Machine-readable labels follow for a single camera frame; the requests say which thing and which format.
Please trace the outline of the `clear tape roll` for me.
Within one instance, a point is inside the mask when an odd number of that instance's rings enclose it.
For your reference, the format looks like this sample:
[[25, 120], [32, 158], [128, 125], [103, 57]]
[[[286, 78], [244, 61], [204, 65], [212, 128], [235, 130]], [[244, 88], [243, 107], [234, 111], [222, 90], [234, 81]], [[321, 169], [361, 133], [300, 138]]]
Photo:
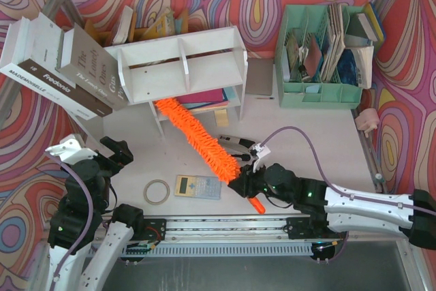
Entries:
[[163, 204], [169, 198], [169, 195], [170, 187], [161, 179], [149, 181], [143, 191], [144, 200], [155, 206]]

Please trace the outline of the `orange microfiber duster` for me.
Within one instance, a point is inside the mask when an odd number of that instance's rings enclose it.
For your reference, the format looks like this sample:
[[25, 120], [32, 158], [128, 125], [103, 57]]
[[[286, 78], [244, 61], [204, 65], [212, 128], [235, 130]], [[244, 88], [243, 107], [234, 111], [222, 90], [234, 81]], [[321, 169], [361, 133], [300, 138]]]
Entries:
[[197, 120], [175, 98], [160, 99], [155, 102], [159, 111], [182, 131], [188, 143], [198, 152], [211, 171], [226, 183], [228, 187], [236, 186], [236, 179], [241, 171], [238, 162], [213, 138], [199, 120]]

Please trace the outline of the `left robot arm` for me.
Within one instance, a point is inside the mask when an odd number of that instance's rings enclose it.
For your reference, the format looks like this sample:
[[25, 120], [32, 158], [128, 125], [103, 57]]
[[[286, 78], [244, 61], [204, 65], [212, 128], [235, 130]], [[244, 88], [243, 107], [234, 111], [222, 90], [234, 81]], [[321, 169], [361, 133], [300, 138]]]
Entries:
[[50, 220], [46, 290], [101, 290], [124, 246], [144, 231], [142, 209], [108, 208], [110, 180], [134, 156], [124, 140], [105, 136], [100, 142], [110, 157], [86, 147], [78, 134], [46, 149], [68, 174], [66, 194]]

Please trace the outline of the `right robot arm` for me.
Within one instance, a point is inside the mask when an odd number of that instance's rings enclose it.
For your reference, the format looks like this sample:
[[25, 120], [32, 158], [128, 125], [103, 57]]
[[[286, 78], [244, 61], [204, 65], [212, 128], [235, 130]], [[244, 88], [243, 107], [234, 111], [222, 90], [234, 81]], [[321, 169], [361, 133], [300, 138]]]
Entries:
[[229, 182], [239, 196], [280, 200], [304, 214], [289, 218], [289, 239], [332, 239], [349, 231], [390, 233], [423, 249], [435, 249], [435, 200], [416, 189], [411, 195], [358, 192], [325, 181], [296, 176], [280, 164], [254, 170], [243, 166]]

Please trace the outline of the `white side shelf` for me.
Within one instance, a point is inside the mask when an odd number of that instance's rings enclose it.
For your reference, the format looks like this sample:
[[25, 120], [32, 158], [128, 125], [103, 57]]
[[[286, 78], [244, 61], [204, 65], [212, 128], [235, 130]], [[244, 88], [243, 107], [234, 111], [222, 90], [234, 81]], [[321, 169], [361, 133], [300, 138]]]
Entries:
[[103, 119], [96, 116], [90, 120], [84, 120], [70, 111], [67, 111], [67, 113], [80, 128], [82, 139], [86, 146], [101, 151], [103, 145], [99, 141], [104, 137]]

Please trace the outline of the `black silver stapler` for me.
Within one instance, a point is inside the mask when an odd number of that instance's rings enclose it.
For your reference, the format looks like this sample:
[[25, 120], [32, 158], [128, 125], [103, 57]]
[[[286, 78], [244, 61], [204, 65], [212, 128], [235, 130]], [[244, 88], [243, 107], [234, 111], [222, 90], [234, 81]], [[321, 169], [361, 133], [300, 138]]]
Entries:
[[219, 135], [217, 140], [218, 143], [226, 149], [246, 154], [249, 154], [250, 150], [256, 144], [256, 141], [229, 135]]

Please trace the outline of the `beige blue calculator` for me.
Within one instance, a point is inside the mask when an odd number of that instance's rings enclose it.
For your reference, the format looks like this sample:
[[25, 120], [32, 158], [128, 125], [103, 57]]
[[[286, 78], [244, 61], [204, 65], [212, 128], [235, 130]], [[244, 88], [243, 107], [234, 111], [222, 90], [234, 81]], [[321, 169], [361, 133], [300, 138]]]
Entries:
[[217, 177], [178, 175], [174, 195], [205, 200], [221, 199], [222, 182]]

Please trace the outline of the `grey book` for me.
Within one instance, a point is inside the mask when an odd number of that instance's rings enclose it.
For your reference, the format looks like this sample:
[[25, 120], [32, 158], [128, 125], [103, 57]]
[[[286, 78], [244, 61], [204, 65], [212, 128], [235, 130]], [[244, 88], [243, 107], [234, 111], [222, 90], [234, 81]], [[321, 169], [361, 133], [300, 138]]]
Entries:
[[113, 110], [128, 105], [117, 60], [78, 24], [63, 35], [59, 72]]

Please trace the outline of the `pink pig figurine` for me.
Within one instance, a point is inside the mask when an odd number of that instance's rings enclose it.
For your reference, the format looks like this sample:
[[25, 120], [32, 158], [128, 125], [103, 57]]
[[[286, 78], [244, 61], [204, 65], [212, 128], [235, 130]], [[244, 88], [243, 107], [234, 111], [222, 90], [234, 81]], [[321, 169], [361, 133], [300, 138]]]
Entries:
[[377, 110], [374, 108], [367, 108], [363, 110], [356, 118], [355, 124], [357, 130], [362, 131], [366, 138], [369, 134], [377, 129], [379, 125], [379, 116]]

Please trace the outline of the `yellow sticky notes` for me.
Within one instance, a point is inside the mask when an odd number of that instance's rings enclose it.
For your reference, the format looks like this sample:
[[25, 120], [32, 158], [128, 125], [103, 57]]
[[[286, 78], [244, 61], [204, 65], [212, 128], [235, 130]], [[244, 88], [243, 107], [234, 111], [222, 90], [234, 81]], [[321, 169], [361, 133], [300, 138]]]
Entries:
[[217, 127], [227, 127], [229, 125], [228, 112], [226, 109], [215, 110], [214, 116]]

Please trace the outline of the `stack of coloured paper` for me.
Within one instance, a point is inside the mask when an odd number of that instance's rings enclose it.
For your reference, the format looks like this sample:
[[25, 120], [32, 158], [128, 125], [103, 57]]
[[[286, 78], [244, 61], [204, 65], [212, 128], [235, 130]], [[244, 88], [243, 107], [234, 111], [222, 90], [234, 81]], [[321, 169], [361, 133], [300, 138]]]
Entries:
[[206, 110], [227, 106], [238, 99], [233, 87], [213, 89], [176, 97], [176, 100], [188, 110]]

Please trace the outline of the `books behind shelf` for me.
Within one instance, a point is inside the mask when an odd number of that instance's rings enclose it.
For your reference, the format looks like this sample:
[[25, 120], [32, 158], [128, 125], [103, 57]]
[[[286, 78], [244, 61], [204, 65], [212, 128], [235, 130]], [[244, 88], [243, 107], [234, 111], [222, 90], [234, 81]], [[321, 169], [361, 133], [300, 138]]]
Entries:
[[84, 30], [100, 45], [119, 44], [154, 40], [161, 37], [180, 35], [189, 31], [189, 10], [184, 9], [175, 17], [167, 7], [149, 26], [139, 27], [139, 15], [125, 6], [121, 17], [111, 31], [98, 32], [90, 20], [85, 22]]

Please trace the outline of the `mint green desk organizer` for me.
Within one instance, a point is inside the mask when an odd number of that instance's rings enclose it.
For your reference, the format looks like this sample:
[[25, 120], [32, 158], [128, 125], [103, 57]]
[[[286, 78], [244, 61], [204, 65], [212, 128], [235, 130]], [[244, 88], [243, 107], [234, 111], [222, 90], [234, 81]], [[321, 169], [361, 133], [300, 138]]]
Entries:
[[286, 5], [277, 45], [275, 69], [282, 108], [355, 109], [362, 89], [341, 82], [333, 54], [340, 32], [360, 7]]

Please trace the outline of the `white book Mademoiselle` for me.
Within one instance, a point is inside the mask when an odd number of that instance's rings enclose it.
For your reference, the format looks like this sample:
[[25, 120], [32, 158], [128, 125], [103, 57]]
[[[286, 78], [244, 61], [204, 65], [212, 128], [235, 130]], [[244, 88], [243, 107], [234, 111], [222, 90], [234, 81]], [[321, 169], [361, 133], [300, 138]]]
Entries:
[[47, 72], [38, 62], [26, 55], [30, 49], [30, 20], [23, 17], [9, 25], [1, 54], [1, 73], [32, 91], [42, 95], [73, 115], [84, 120], [97, 116], [83, 104], [72, 99], [69, 85]]

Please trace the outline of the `aluminium mounting rail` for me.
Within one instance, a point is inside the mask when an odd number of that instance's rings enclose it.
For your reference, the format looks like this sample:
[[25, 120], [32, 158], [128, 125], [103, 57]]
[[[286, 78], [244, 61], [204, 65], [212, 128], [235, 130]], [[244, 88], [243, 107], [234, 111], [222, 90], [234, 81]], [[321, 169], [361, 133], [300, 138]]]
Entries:
[[333, 214], [326, 223], [315, 222], [307, 215], [266, 217], [141, 217], [138, 222], [120, 219], [104, 222], [101, 227], [91, 226], [81, 243], [102, 242], [113, 236], [126, 243], [141, 242], [262, 242], [289, 239], [309, 242], [344, 239], [352, 236], [375, 234], [402, 238], [406, 236], [393, 223], [357, 215]]

